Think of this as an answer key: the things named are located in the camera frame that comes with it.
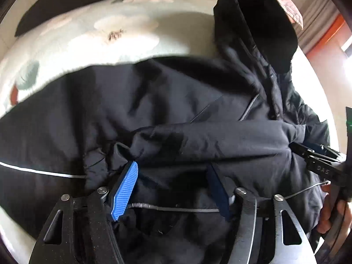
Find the person's right hand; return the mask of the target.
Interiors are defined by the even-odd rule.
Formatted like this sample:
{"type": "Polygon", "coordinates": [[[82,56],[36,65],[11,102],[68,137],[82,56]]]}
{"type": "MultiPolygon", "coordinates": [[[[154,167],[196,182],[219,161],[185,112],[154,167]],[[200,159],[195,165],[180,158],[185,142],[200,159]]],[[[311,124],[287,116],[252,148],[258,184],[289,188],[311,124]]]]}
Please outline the person's right hand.
{"type": "Polygon", "coordinates": [[[335,212],[343,216],[343,224],[341,228],[341,234],[347,236],[351,230],[351,203],[344,200],[340,200],[335,206],[331,197],[331,186],[330,184],[322,185],[322,191],[326,193],[324,198],[323,207],[320,210],[319,222],[317,225],[317,231],[320,234],[325,234],[332,228],[332,223],[335,218],[335,212]]]}

